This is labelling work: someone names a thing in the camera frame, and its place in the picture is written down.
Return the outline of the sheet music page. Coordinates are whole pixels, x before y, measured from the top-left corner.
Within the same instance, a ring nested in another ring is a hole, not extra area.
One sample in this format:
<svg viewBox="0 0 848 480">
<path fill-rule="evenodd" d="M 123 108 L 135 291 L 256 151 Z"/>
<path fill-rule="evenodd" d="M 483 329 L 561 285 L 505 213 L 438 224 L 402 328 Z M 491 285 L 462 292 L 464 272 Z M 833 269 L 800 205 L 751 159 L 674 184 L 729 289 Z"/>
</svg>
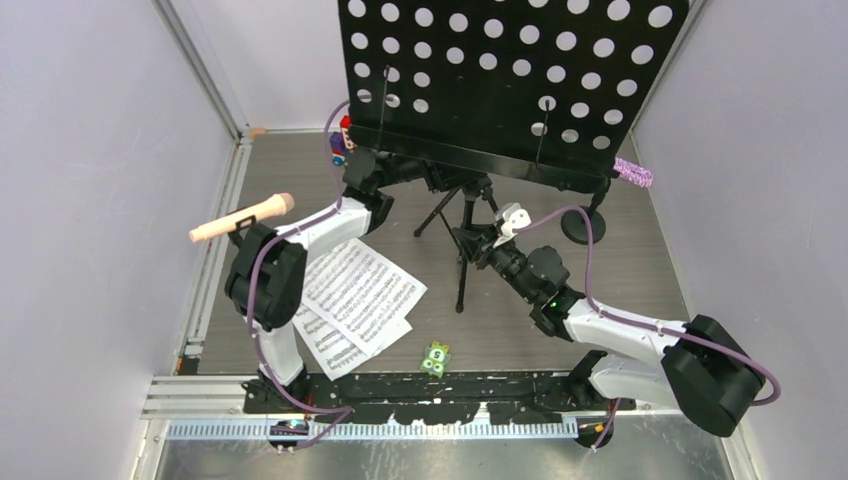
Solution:
<svg viewBox="0 0 848 480">
<path fill-rule="evenodd" d="M 376 352 L 367 354 L 306 306 L 299 308 L 293 321 L 301 338 L 330 381 L 350 374 L 412 331 L 412 326 L 406 319 L 394 322 Z"/>
<path fill-rule="evenodd" d="M 353 239 L 307 265 L 302 299 L 345 338 L 372 355 L 426 292 L 420 280 Z"/>
</svg>

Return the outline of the black music stand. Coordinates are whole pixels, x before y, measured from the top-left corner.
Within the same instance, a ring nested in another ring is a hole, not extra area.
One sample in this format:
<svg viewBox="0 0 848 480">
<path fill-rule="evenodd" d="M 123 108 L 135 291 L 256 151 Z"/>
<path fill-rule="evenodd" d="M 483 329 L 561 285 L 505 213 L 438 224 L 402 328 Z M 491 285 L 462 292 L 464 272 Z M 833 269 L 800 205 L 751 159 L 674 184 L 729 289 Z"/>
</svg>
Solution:
<svg viewBox="0 0 848 480">
<path fill-rule="evenodd" d="M 355 149 L 591 196 L 686 1 L 341 1 Z"/>
</svg>

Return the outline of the beige microphone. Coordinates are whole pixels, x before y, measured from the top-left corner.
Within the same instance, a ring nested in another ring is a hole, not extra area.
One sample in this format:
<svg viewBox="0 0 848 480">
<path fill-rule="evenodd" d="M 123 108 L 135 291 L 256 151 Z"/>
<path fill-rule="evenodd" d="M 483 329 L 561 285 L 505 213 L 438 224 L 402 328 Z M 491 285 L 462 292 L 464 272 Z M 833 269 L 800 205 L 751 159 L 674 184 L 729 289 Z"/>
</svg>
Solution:
<svg viewBox="0 0 848 480">
<path fill-rule="evenodd" d="M 204 223 L 190 230 L 188 237 L 193 243 L 209 240 L 229 234 L 251 221 L 260 221 L 270 217 L 285 215 L 294 206 L 295 200 L 291 194 L 276 193 L 262 202 Z"/>
</svg>

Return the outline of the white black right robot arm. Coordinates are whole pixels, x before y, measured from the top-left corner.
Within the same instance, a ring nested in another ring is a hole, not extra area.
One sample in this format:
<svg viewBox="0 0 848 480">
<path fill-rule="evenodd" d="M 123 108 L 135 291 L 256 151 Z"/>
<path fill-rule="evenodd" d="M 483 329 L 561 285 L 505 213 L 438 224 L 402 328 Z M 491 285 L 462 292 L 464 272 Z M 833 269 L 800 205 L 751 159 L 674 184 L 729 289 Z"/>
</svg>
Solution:
<svg viewBox="0 0 848 480">
<path fill-rule="evenodd" d="M 571 397 L 584 410 L 608 399 L 633 399 L 680 410 L 702 430 L 729 437 L 755 405 L 765 374 L 715 319 L 671 321 L 604 305 L 567 284 L 558 252 L 544 246 L 525 254 L 498 243 L 492 225 L 453 231 L 466 258 L 492 268 L 526 303 L 549 337 L 590 344 L 570 374 Z"/>
</svg>

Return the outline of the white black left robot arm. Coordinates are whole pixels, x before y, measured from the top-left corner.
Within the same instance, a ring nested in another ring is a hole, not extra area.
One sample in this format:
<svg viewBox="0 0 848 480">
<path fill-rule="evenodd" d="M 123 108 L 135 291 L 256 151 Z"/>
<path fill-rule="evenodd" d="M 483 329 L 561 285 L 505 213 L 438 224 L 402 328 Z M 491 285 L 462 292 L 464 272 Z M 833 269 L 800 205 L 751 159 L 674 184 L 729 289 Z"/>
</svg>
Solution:
<svg viewBox="0 0 848 480">
<path fill-rule="evenodd" d="M 257 343 L 259 370 L 270 386 L 268 400 L 284 414 L 298 412 L 307 398 L 292 319 L 301 306 L 308 264 L 383 225 L 394 204 L 383 188 L 422 179 L 435 192 L 455 193 L 484 176 L 364 147 L 349 153 L 346 161 L 341 195 L 318 213 L 272 228 L 259 214 L 241 209 L 225 224 L 237 249 L 225 294 Z"/>
</svg>

